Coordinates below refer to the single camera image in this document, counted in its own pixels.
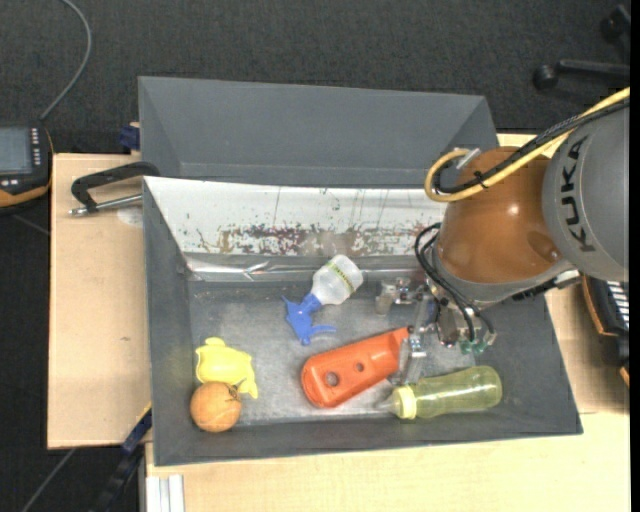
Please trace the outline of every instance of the bottle cap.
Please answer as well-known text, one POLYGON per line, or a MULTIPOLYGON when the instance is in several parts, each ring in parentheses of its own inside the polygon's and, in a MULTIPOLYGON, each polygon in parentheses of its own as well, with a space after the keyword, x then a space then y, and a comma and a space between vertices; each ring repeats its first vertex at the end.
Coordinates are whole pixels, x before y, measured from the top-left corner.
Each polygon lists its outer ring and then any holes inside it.
POLYGON ((396 412, 398 418, 403 420, 414 419, 418 413, 418 408, 413 390, 409 386, 400 386, 393 390, 393 395, 399 404, 396 412))
POLYGON ((311 314, 322 307, 322 303, 313 293, 307 293, 300 304, 291 302, 285 297, 282 300, 287 305, 287 322, 293 327, 298 339, 303 345, 311 343, 311 336, 319 332, 335 332, 331 325, 312 325, 311 314))

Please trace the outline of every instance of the small orange fruit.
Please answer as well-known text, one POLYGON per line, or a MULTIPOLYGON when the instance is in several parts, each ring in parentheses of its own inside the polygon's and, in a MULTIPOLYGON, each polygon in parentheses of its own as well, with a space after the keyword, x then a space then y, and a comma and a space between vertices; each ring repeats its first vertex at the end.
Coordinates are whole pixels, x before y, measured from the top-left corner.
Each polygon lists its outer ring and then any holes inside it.
POLYGON ((242 402, 233 386, 206 382, 191 397, 191 417, 207 432, 223 432, 233 427, 242 410, 242 402))

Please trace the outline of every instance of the blue plastic object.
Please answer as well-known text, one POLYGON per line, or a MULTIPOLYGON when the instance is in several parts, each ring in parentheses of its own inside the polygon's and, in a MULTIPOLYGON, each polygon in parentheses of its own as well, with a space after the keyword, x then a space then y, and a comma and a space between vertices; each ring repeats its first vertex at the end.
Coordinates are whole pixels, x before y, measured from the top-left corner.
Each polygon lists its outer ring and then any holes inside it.
POLYGON ((300 304, 291 302, 285 297, 287 304, 287 322, 293 327, 303 345, 311 343, 311 336, 320 332, 336 332, 332 325, 312 325, 311 315, 322 307, 322 303, 313 293, 307 293, 300 304))

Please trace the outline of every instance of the yellow rubber duck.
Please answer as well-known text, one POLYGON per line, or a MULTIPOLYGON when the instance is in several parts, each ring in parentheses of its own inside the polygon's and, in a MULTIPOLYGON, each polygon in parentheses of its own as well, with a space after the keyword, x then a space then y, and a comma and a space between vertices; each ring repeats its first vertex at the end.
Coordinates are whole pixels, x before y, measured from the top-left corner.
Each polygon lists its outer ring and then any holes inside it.
POLYGON ((258 398, 251 356, 242 350, 227 347, 222 338, 207 338, 204 343, 196 349, 198 380, 202 383, 224 382, 237 386, 240 393, 249 393, 253 398, 258 398))

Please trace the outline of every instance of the dark gray carpet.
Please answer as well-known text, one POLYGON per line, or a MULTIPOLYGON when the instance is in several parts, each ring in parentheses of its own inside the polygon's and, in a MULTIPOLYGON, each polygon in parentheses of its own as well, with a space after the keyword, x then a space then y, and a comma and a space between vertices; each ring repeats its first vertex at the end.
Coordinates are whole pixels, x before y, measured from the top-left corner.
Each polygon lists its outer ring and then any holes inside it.
MULTIPOLYGON (((49 119, 57 151, 120 152, 137 117, 136 77, 443 91, 486 96, 501 131, 536 132, 611 92, 531 74, 561 57, 620 62, 604 42, 609 0, 512 2, 78 0, 94 32, 85 74, 49 119)), ((82 25, 56 0, 0 1, 0 120, 38 116, 84 52, 82 25)), ((45 449, 48 202, 0 217, 0 510, 20 510, 64 452, 45 449)), ((31 510, 86 510, 118 461, 78 451, 31 510)), ((135 491, 119 509, 133 510, 135 491)))

